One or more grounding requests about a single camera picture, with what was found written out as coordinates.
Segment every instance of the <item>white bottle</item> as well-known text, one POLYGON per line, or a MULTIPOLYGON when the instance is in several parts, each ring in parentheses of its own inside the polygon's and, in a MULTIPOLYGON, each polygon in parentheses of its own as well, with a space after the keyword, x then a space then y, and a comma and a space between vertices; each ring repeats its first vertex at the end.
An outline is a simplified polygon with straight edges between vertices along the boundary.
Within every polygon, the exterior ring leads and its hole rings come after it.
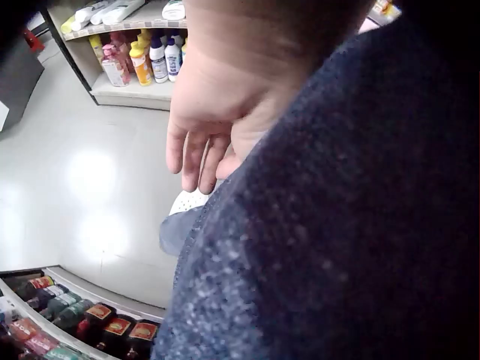
POLYGON ((150 47, 150 61, 152 62, 153 75, 159 84, 168 80, 167 62, 165 61, 165 48, 158 37, 152 38, 150 47))
POLYGON ((180 49, 175 45, 175 40, 170 38, 165 48, 165 59, 167 60, 168 79, 175 82, 181 66, 180 49))
POLYGON ((105 25, 119 23, 140 6, 145 4, 145 0, 120 0, 115 4, 116 7, 102 17, 102 21, 105 25))
POLYGON ((111 0, 103 0, 96 2, 95 4, 92 4, 90 6, 86 6, 83 9, 77 10, 77 12, 75 13, 75 21, 79 23, 89 21, 93 15, 95 15, 100 10, 106 8, 108 5, 110 5, 110 3, 111 0))

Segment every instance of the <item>store shelf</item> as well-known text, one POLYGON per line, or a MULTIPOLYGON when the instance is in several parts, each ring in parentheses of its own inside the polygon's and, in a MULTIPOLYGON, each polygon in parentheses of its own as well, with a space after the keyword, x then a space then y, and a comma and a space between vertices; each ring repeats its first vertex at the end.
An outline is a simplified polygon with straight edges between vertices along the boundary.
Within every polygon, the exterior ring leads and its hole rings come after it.
POLYGON ((149 86, 140 86, 138 79, 132 74, 130 84, 124 87, 113 86, 103 72, 92 86, 90 93, 95 96, 101 105, 136 106, 170 110, 174 83, 165 81, 157 84, 155 81, 149 86))
POLYGON ((0 290, 3 292, 3 295, 7 297, 14 305, 19 314, 22 317, 30 318, 35 324, 37 324, 43 331, 51 335, 59 342, 64 343, 65 345, 70 346, 71 348, 78 350, 79 352, 90 356, 93 359, 97 360, 118 360, 117 358, 110 356, 100 350, 97 350, 86 343, 74 338, 70 334, 67 334, 60 328, 56 327, 50 321, 45 319, 34 309, 27 305, 17 294, 14 293, 12 289, 8 287, 5 282, 0 279, 0 290))
POLYGON ((71 33, 64 34, 63 38, 65 40, 73 40, 79 37, 90 36, 93 34, 108 33, 110 31, 118 30, 131 30, 131 29, 143 29, 143 28, 177 28, 177 29, 186 29, 187 20, 179 21, 170 21, 162 17, 162 10, 167 1, 153 1, 145 4, 132 15, 128 16, 125 20, 120 23, 113 25, 88 25, 82 30, 72 31, 71 33))
POLYGON ((97 285, 83 280, 59 266, 43 269, 45 275, 50 276, 56 284, 66 286, 70 291, 82 299, 89 299, 93 303, 103 302, 117 309, 117 313, 131 316, 135 320, 147 319, 162 323, 165 309, 148 305, 133 299, 126 298, 108 291, 97 285))

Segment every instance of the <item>product label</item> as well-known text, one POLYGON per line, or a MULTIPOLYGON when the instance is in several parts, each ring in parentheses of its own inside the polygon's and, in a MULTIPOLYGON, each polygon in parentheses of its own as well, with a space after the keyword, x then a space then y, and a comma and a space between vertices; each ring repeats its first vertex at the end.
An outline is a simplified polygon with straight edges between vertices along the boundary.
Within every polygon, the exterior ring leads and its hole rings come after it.
POLYGON ((77 300, 72 295, 69 295, 69 294, 61 294, 57 298, 58 300, 60 300, 60 302, 63 305, 66 305, 66 306, 73 305, 77 302, 77 300))
POLYGON ((92 306, 90 309, 86 311, 89 314, 92 314, 93 316, 99 318, 100 320, 105 319, 107 316, 110 315, 112 310, 110 310, 108 307, 103 306, 101 304, 97 304, 92 306))
POLYGON ((156 330, 158 326, 150 324, 150 323, 138 323, 132 329, 129 337, 135 337, 137 339, 144 339, 148 341, 152 341, 155 337, 156 330))
POLYGON ((35 335, 30 340, 27 340, 25 345, 27 345, 37 355, 44 355, 50 350, 56 348, 58 341, 40 333, 35 335))
POLYGON ((168 76, 167 62, 165 61, 165 57, 152 60, 152 68, 156 79, 163 79, 168 76))
POLYGON ((129 328, 129 326, 132 323, 130 321, 127 321, 125 319, 119 319, 115 318, 112 320, 111 323, 109 323, 105 327, 105 331, 108 331, 109 333, 117 334, 117 335, 123 335, 125 331, 129 328))
POLYGON ((20 341, 26 341, 35 336, 40 330, 38 326, 30 319, 20 319, 9 325, 13 337, 20 341))
POLYGON ((63 290, 56 285, 49 286, 48 288, 45 288, 44 290, 52 296, 58 296, 58 295, 63 294, 63 290))
POLYGON ((32 284, 36 289, 42 289, 46 288, 47 286, 53 285, 53 280, 49 276, 38 277, 29 281, 30 284, 32 284))

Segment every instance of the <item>store aisle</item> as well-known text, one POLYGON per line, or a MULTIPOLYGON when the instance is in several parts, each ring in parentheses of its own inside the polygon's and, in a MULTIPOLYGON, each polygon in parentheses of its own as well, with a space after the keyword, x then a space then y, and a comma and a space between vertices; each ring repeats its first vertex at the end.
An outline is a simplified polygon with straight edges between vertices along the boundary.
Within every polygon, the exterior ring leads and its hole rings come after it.
POLYGON ((40 59, 22 121, 0 132, 0 271, 61 264, 167 306, 176 258, 158 231, 181 191, 168 112, 96 106, 53 40, 40 59))

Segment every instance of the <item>bottle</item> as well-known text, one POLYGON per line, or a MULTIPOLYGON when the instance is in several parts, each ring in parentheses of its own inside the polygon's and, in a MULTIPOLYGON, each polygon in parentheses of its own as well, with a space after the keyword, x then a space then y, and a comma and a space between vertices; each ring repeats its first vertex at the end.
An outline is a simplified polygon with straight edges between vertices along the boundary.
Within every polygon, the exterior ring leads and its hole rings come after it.
POLYGON ((127 343, 130 347, 125 360, 147 359, 153 339, 160 324, 150 320, 139 320, 128 335, 127 343))
POLYGON ((138 46, 137 41, 131 43, 130 57, 133 62, 133 67, 138 77, 138 82, 141 86, 147 86, 152 83, 152 77, 145 61, 144 49, 138 46))
POLYGON ((91 308, 93 303, 90 300, 83 299, 70 305, 63 310, 58 317, 53 320, 53 324, 62 330, 71 330, 83 319, 85 310, 91 308))
POLYGON ((181 49, 183 45, 183 37, 180 36, 180 31, 178 29, 172 29, 172 38, 175 40, 175 45, 181 49))
POLYGON ((117 310, 99 302, 85 311, 85 318, 77 326, 77 339, 84 343, 96 345, 100 341, 102 330, 117 314, 117 310))
POLYGON ((153 76, 152 62, 150 60, 150 40, 145 38, 142 34, 137 35, 138 47, 144 48, 145 62, 150 71, 150 76, 153 76))
POLYGON ((41 311, 47 307, 48 302, 54 297, 68 292, 68 289, 63 285, 52 285, 47 288, 37 290, 36 296, 27 301, 28 306, 41 311))
POLYGON ((102 40, 100 40, 100 35, 91 35, 88 37, 88 41, 90 42, 90 46, 93 49, 93 52, 95 53, 96 59, 98 60, 98 63, 102 65, 102 59, 103 59, 103 50, 102 50, 102 40))
POLYGON ((129 49, 127 45, 127 39, 122 31, 114 31, 110 33, 110 40, 111 44, 114 45, 119 53, 121 54, 122 58, 125 58, 127 63, 128 72, 135 72, 133 68, 132 59, 130 59, 129 49))
POLYGON ((130 83, 130 73, 127 63, 117 48, 112 44, 103 46, 104 57, 102 67, 113 86, 127 86, 130 83))
POLYGON ((134 326, 133 318, 117 315, 104 327, 102 339, 95 347, 111 356, 123 357, 128 350, 126 339, 134 326))
POLYGON ((182 62, 182 64, 185 61, 185 55, 187 55, 187 41, 188 41, 188 38, 186 37, 185 38, 185 45, 183 45, 181 47, 181 62, 182 62))
POLYGON ((116 7, 102 17, 102 21, 105 25, 119 23, 140 6, 145 4, 145 0, 120 0, 115 4, 116 7))
POLYGON ((47 308, 40 312, 45 319, 52 321, 58 317, 58 315, 68 308, 79 302, 82 298, 73 292, 67 292, 65 294, 58 295, 56 298, 50 300, 47 304, 47 308))
POLYGON ((36 295, 38 289, 46 288, 53 285, 53 280, 49 276, 38 277, 36 279, 28 280, 17 288, 16 293, 23 301, 30 300, 36 295))
POLYGON ((167 63, 165 61, 165 49, 160 39, 153 38, 150 48, 150 60, 152 62, 152 69, 155 81, 157 83, 164 83, 168 80, 167 63))
POLYGON ((175 40, 173 38, 168 39, 167 43, 165 59, 167 60, 168 79, 174 83, 181 66, 180 49, 175 45, 175 40))

